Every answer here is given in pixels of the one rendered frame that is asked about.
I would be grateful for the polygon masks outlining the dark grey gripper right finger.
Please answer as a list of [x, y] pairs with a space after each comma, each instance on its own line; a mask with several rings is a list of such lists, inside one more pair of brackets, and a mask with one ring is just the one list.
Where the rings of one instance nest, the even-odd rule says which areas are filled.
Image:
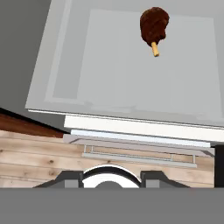
[[162, 171], [141, 171], [140, 178], [142, 188], [187, 188], [187, 185], [169, 179]]

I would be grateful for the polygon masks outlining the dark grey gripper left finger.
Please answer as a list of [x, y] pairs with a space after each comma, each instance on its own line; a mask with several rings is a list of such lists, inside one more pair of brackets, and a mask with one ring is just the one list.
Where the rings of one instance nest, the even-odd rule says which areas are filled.
[[56, 179], [37, 185], [37, 188], [83, 188], [83, 171], [62, 171]]

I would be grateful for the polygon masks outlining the grey fridge drawer front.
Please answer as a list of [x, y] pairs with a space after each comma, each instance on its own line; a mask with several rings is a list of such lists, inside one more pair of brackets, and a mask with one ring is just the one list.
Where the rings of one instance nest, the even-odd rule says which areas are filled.
[[117, 148], [137, 151], [155, 151], [200, 157], [214, 157], [214, 148], [174, 143], [155, 143], [139, 140], [126, 140], [120, 137], [93, 136], [90, 134], [64, 134], [63, 141], [67, 144], [87, 144], [106, 148]]

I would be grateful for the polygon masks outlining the brown steak with bone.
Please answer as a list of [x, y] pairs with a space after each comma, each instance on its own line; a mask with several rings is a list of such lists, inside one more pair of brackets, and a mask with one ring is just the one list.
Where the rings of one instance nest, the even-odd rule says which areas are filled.
[[146, 10], [140, 17], [140, 30], [143, 41], [159, 56], [158, 43], [166, 38], [165, 29], [169, 24], [168, 13], [160, 7]]

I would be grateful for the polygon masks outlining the white and black round thing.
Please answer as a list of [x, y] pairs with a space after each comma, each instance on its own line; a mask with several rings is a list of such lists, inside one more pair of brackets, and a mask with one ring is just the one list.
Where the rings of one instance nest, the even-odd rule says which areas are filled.
[[83, 173], [85, 188], [96, 188], [104, 182], [113, 182], [121, 188], [139, 188], [141, 179], [133, 172], [116, 164], [101, 164], [89, 168]]

